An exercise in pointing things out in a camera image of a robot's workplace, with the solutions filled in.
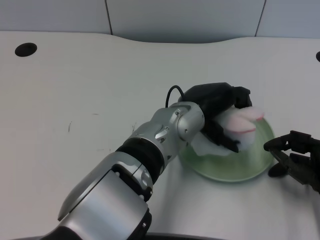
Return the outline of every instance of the white table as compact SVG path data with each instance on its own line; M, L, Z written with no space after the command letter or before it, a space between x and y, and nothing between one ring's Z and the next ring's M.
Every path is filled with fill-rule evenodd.
M35 43L29 57L15 48ZM0 32L0 239L36 236L175 84L251 90L276 136L320 138L320 39L143 43L92 33ZM171 102L178 98L174 92ZM290 177L223 184L175 159L149 201L153 232L228 240L319 239L320 198Z

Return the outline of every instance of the green plate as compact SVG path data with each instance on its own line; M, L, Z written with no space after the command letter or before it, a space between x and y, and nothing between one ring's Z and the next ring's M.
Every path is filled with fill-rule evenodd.
M264 150L264 144L274 138L270 125L263 119L256 123L255 141L245 151L233 152L227 156L198 156L189 144L180 153L180 159L207 178L222 182L240 182L261 174L271 165L274 158Z

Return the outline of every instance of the gray wall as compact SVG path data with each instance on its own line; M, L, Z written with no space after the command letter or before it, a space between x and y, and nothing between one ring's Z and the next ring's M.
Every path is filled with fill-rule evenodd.
M110 34L104 0L0 0L0 31Z
M113 33L167 43L320 38L320 0L106 1L109 16L105 0L0 0L0 31Z
M320 38L320 0L266 0L257 36Z
M107 0L114 35L166 43L210 43L254 36L264 2Z

